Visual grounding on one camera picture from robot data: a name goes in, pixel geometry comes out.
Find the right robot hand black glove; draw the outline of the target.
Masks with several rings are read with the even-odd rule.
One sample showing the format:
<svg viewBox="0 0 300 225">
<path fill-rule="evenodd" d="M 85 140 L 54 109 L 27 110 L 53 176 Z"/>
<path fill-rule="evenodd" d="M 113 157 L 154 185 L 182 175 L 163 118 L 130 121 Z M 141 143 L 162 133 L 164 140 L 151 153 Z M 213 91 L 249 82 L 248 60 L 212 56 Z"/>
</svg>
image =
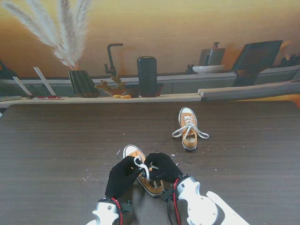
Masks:
<svg viewBox="0 0 300 225">
<path fill-rule="evenodd" d="M 173 160 L 164 153 L 149 154 L 144 164 L 148 167 L 154 165 L 158 168 L 158 170 L 149 172 L 149 177 L 152 180 L 163 180 L 168 183 L 175 183 L 180 176 L 183 176 L 183 173 Z"/>
</svg>

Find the left robot hand black glove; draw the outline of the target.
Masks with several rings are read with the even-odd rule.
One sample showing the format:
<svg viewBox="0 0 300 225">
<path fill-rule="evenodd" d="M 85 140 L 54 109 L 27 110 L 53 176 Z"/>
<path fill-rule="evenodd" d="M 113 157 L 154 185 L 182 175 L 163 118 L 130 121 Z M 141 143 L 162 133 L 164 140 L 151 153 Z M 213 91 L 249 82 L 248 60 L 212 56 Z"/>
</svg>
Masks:
<svg viewBox="0 0 300 225">
<path fill-rule="evenodd" d="M 105 196 L 114 199 L 122 197 L 140 173 L 139 167 L 134 163 L 134 157 L 126 156 L 111 169 Z"/>
</svg>

